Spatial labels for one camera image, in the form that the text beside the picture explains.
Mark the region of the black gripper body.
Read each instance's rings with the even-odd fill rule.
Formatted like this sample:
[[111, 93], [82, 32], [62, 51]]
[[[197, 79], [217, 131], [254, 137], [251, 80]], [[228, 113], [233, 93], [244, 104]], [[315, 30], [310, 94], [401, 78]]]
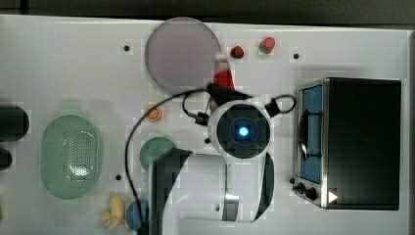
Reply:
[[207, 93], [210, 95], [211, 99], [217, 106], [221, 106], [231, 101], [247, 100], [252, 97], [252, 95], [245, 94], [213, 83], [207, 86]]

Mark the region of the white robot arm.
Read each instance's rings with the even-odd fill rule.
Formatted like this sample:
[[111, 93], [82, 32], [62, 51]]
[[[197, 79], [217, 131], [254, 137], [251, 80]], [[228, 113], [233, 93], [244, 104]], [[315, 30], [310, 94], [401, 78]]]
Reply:
[[270, 205], [269, 99], [210, 84], [217, 104], [208, 117], [208, 150], [173, 148], [149, 168], [149, 234], [179, 235], [184, 219], [254, 222]]

